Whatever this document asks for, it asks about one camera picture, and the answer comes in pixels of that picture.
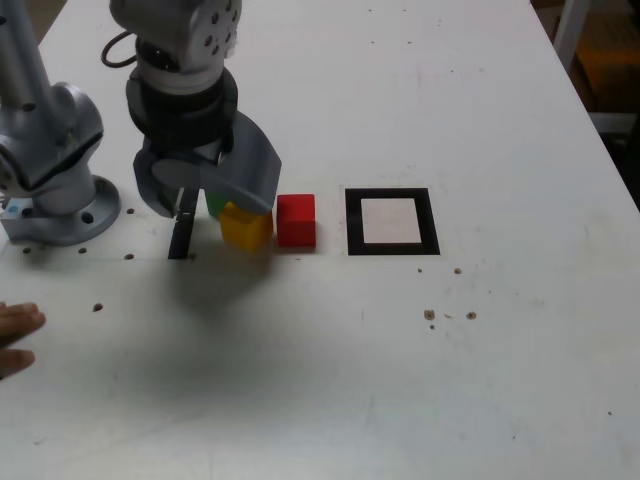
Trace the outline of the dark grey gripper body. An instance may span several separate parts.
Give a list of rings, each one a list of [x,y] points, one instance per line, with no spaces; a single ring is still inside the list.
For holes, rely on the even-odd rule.
[[[217,164],[222,152],[222,142],[215,141],[197,147],[168,147],[166,145],[161,145],[159,142],[146,139],[143,143],[143,149],[150,152],[158,159],[171,159],[190,163],[208,162],[211,164]]]

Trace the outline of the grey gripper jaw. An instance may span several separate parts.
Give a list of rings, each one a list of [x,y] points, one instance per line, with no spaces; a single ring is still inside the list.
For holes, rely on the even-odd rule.
[[[231,151],[217,164],[160,159],[152,173],[170,187],[213,193],[237,207],[267,214],[274,205],[282,162],[265,133],[246,115],[236,114]]]

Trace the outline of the person's hand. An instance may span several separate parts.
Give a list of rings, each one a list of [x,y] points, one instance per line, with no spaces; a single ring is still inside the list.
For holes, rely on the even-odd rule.
[[[1,303],[1,379],[4,380],[35,362],[32,350],[13,347],[17,341],[35,333],[46,323],[45,314],[35,303]]]

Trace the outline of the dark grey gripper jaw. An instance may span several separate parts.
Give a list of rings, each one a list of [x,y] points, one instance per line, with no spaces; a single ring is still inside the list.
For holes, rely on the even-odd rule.
[[[166,186],[152,173],[158,157],[148,149],[141,149],[133,162],[138,191],[142,200],[154,212],[166,218],[176,216],[181,190]]]

